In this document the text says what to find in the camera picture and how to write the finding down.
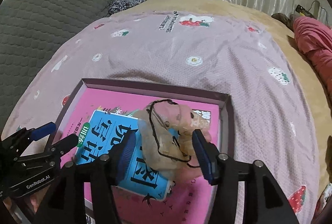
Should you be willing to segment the beige mesh drawstring pouch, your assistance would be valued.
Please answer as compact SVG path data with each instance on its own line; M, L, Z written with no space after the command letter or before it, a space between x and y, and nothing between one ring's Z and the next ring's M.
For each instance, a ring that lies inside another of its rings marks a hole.
M212 141L210 112L159 99L136 111L134 117L138 119L143 157L150 168L181 183L202 176L192 133L199 129L207 142Z

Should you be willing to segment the pink rolled quilt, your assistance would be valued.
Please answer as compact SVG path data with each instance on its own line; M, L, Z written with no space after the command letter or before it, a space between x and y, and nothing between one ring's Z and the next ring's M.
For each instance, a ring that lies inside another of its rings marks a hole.
M298 50L311 62L331 94L331 29L320 21L301 16L293 23Z

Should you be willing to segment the grey quilted headboard cushion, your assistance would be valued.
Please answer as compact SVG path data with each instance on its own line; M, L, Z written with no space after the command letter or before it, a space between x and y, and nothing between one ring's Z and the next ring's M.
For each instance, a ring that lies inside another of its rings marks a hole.
M4 0L1 3L1 125L55 52L115 0Z

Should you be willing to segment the tan bed sheet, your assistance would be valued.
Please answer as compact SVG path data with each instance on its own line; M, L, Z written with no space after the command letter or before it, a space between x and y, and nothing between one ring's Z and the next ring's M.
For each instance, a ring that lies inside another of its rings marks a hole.
M331 102L319 76L296 49L294 34L286 26L261 11L222 0L147 0L136 10L137 13L149 11L188 11L230 16L260 23L265 27L297 75L310 106L316 128L320 165L319 189L322 190L329 182L325 154L327 139L331 135Z

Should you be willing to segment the blue floral cloth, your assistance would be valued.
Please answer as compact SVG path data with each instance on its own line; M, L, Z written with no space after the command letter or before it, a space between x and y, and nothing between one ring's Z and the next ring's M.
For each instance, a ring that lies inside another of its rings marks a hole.
M108 7L107 12L111 16L113 14L133 8L146 0L115 0Z

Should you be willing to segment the pink strawberry print blanket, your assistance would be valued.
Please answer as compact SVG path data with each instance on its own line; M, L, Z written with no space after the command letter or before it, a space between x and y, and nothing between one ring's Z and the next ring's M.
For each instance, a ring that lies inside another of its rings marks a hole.
M63 43L33 79L27 60L12 59L12 69L24 71L29 86L3 136L55 120L83 78L230 94L236 160L264 161L294 203L298 221L312 221L319 192L314 120L297 76L262 25L175 11L118 15L91 23Z

